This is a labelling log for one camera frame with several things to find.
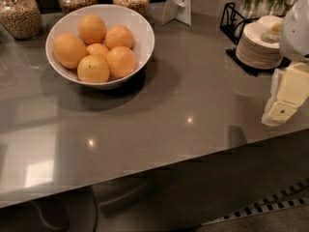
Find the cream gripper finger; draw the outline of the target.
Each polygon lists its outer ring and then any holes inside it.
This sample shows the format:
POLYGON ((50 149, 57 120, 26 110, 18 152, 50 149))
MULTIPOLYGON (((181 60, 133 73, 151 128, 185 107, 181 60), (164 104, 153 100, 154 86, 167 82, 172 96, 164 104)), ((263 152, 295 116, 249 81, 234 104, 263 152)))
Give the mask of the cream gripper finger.
POLYGON ((262 123, 276 127, 285 124, 309 98, 309 65, 293 61, 284 70, 272 75, 270 98, 262 116, 262 123))

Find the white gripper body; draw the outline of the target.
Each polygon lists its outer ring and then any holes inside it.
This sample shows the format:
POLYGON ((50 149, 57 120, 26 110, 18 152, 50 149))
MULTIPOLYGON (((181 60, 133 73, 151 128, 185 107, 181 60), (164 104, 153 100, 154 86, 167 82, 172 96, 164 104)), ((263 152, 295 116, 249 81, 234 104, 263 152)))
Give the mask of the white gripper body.
POLYGON ((297 0, 280 31, 280 54, 291 61, 309 61, 309 0, 297 0))

